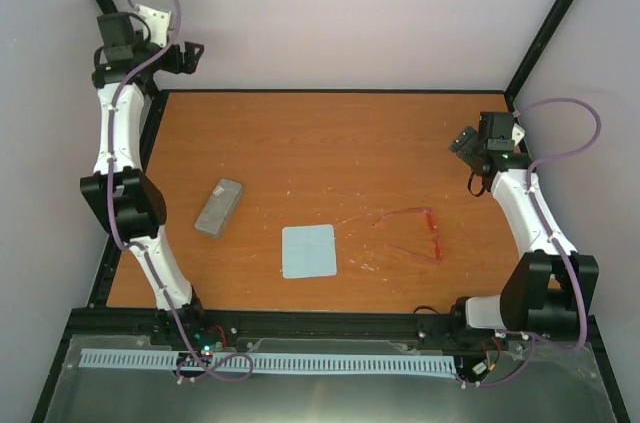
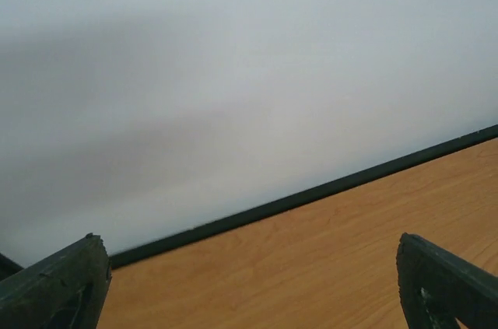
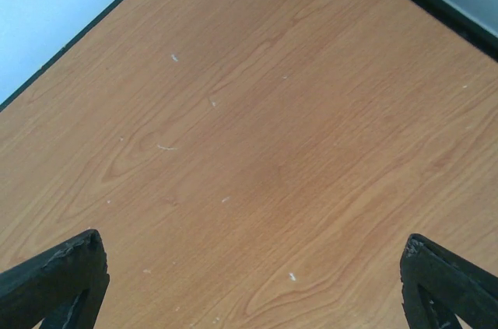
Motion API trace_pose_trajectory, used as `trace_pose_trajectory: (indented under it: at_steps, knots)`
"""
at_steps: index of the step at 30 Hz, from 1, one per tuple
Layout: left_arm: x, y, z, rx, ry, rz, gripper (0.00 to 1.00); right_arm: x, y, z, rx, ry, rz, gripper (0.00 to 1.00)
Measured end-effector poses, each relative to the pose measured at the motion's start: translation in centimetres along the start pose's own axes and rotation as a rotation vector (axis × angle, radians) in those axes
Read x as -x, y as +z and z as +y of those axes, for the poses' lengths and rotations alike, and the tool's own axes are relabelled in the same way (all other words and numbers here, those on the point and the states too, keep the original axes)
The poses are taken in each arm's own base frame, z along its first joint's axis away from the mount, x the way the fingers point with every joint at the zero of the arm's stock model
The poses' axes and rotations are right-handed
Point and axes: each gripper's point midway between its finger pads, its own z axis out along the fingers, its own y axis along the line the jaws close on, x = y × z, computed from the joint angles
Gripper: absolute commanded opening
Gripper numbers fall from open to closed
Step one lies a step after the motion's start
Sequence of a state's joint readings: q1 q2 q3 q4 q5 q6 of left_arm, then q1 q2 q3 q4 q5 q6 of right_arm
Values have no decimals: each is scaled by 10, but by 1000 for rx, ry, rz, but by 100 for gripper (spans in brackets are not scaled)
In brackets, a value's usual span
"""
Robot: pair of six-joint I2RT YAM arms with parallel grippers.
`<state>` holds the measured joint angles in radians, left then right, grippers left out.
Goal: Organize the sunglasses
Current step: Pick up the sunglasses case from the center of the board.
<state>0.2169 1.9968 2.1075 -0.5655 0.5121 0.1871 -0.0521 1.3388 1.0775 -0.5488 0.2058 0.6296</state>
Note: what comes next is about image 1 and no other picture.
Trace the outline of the red sunglasses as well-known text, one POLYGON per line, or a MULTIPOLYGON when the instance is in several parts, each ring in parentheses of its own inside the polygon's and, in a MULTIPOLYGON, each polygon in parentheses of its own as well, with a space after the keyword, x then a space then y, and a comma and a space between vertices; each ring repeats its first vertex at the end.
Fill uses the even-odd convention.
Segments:
POLYGON ((430 207, 413 207, 413 208, 405 208, 405 209, 388 212, 382 215, 380 218, 378 218, 372 224, 372 227, 379 228, 382 226, 382 224, 386 220, 390 219, 391 217, 396 215, 403 215, 403 214, 420 214, 423 217, 423 219, 427 224, 429 232, 432 236, 433 255, 427 255, 424 253, 410 251, 406 248, 403 248, 401 246, 398 246, 392 243, 384 243, 384 246, 397 250, 403 253, 404 255, 415 257, 415 258, 427 261, 429 263, 434 263, 434 264, 441 263, 442 262, 441 234, 439 231, 439 227, 436 223, 436 219, 433 216, 433 210, 430 207))

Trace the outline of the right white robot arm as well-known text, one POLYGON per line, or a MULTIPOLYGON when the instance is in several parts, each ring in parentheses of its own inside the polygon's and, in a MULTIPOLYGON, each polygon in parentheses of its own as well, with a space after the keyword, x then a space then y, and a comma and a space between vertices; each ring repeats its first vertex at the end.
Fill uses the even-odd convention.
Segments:
POLYGON ((564 235, 542 194, 535 166, 516 147, 524 132, 509 112, 483 112, 450 150, 498 202, 519 261, 500 294, 461 298, 454 311, 467 327, 505 333, 575 337, 585 344, 587 315, 599 276, 596 259, 564 235))

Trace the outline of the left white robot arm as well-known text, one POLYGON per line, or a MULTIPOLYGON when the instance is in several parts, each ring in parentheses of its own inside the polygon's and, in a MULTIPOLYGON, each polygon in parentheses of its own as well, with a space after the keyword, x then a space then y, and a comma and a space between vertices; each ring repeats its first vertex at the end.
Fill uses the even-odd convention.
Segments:
POLYGON ((193 285, 183 275, 166 234, 167 208, 146 176, 140 122, 158 71, 191 74, 203 46, 173 42, 170 13, 138 5, 98 17, 103 45, 94 55, 92 82, 101 114, 97 160, 80 191, 116 245, 133 254, 154 292, 157 309, 177 316, 172 331, 186 345, 201 343, 208 321, 193 285))

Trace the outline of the light blue cleaning cloth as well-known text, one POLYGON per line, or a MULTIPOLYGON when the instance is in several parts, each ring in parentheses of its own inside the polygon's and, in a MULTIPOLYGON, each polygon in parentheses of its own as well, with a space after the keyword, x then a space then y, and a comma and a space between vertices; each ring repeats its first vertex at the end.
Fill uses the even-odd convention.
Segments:
POLYGON ((332 277, 337 274, 334 226, 285 227, 282 236, 282 276, 285 279, 332 277))

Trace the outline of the grey glasses case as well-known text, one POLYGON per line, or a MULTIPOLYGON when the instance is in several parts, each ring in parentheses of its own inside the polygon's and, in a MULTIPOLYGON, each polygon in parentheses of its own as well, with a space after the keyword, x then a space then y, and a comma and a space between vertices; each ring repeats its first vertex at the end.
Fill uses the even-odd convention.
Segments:
POLYGON ((215 185, 208 201, 199 214, 194 228, 219 238, 244 193, 244 186, 235 180, 222 178, 215 185))

